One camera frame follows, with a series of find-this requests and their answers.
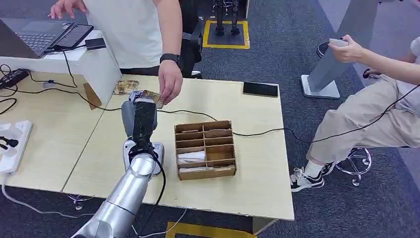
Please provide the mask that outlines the seated person's hand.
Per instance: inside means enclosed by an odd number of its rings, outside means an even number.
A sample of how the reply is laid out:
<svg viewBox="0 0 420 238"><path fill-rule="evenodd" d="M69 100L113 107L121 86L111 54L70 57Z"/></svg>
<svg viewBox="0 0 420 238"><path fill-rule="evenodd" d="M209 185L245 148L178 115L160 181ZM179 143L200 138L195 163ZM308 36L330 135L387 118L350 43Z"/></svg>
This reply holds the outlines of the seated person's hand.
<svg viewBox="0 0 420 238"><path fill-rule="evenodd" d="M382 73L379 72L378 70L370 69L370 68L366 69L363 72L363 78L364 79L368 79L368 78L370 78L370 79L378 79L379 76L381 76L381 75L382 75Z"/></svg>
<svg viewBox="0 0 420 238"><path fill-rule="evenodd" d="M347 46L336 45L338 39L330 39L328 43L338 61L359 62L365 56L367 50L354 41L350 35L343 36L341 41L346 41Z"/></svg>

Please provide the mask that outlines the standing person's right hand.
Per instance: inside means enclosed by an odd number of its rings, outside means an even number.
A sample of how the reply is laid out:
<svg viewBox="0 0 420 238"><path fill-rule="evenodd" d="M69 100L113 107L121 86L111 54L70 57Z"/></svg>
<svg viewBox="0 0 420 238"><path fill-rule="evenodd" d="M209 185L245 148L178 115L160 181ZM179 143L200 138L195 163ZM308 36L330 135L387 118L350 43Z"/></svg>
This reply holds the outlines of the standing person's right hand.
<svg viewBox="0 0 420 238"><path fill-rule="evenodd" d="M62 19L62 15L67 13L71 19L75 19L74 9L86 13L87 9L82 0L58 0L54 5L51 6L48 17L50 19Z"/></svg>

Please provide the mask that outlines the standing person's left hand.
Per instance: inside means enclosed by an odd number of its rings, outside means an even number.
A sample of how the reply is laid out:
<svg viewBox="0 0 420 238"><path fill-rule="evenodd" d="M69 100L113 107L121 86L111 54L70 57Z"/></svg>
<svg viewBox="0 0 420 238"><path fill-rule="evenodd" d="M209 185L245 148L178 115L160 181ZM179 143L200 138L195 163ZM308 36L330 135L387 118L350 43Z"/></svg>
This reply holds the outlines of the standing person's left hand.
<svg viewBox="0 0 420 238"><path fill-rule="evenodd" d="M179 95L183 76L176 62L167 59L159 65L158 79L160 98L166 105Z"/></svg>

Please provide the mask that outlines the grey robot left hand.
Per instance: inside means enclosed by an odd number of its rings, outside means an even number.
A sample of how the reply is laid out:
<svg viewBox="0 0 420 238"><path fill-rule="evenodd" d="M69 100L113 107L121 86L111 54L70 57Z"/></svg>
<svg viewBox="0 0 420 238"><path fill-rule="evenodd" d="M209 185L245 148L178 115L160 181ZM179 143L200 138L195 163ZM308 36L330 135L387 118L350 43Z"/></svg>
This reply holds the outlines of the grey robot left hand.
<svg viewBox="0 0 420 238"><path fill-rule="evenodd" d="M150 139L157 127L157 105L143 91L132 91L121 106L121 116L127 137Z"/></svg>

